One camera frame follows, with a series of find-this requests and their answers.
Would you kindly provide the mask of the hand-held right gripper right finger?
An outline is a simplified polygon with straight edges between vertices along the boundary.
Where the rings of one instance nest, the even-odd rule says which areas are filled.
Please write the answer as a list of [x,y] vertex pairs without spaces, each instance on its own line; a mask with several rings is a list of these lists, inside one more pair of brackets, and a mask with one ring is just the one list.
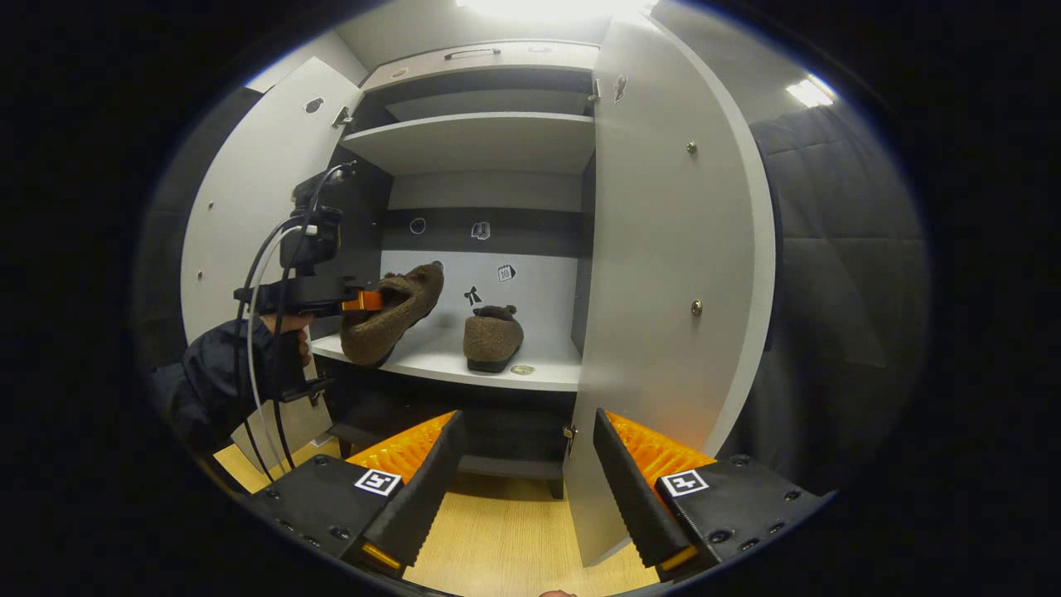
[[745,454],[723,459],[618,412],[595,412],[593,446],[642,563],[685,580],[755,552],[829,502]]

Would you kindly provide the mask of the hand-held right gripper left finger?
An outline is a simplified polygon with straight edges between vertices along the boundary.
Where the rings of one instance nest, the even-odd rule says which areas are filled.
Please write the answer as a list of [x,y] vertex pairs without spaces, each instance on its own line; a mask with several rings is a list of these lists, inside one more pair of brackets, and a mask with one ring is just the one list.
[[399,579],[417,562],[466,447],[465,415],[443,412],[355,456],[308,459],[246,506],[315,551]]

